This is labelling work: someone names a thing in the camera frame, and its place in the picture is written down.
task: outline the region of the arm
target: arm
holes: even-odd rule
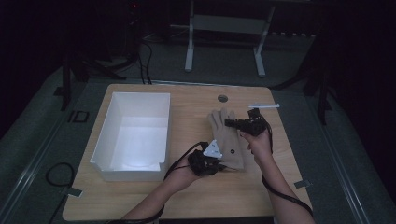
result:
[[[180,161],[177,167],[188,165],[187,158]],[[200,177],[189,167],[174,170],[154,191],[141,203],[129,211],[122,219],[144,219],[156,215],[175,193],[185,189]]]
[[[267,183],[277,191],[297,198],[280,172],[272,156],[269,133],[265,130],[254,137],[248,133],[241,135],[249,142],[247,149],[251,150],[255,162],[259,165]],[[308,211],[296,203],[292,203],[268,191],[278,223],[315,223]]]

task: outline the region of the table leg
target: table leg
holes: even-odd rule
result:
[[[189,26],[189,46],[187,48],[186,65],[184,70],[190,72],[192,70],[192,59],[194,57],[194,1],[190,0],[190,26]]]
[[[273,18],[274,11],[275,7],[271,7],[270,12],[268,13],[267,20],[262,27],[262,36],[260,39],[260,43],[257,47],[253,49],[254,59],[256,60],[257,73],[259,77],[265,77],[264,65],[262,64],[262,47],[264,45],[265,37],[267,37],[268,35],[268,30],[270,28],[271,19]]]

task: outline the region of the black device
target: black device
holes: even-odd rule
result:
[[[248,112],[249,119],[226,119],[225,126],[236,128],[244,133],[257,136],[265,131],[268,122],[260,113],[260,109],[254,108]]]
[[[225,168],[219,164],[221,160],[204,155],[205,149],[209,146],[207,142],[201,142],[202,150],[195,149],[188,157],[190,168],[198,175],[214,175]]]

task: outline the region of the small hole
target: small hole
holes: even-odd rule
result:
[[[219,95],[218,100],[222,103],[226,103],[228,101],[228,97],[226,95]]]

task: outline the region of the person's forearm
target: person's forearm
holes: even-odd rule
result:
[[[173,194],[175,193],[163,182],[122,219],[145,219],[153,217],[163,208]]]
[[[284,176],[276,165],[275,160],[271,157],[259,159],[262,175],[276,191],[296,198],[297,196],[286,182]],[[268,190],[271,203],[277,218],[278,223],[315,223],[305,208],[296,203],[292,203],[283,199]]]

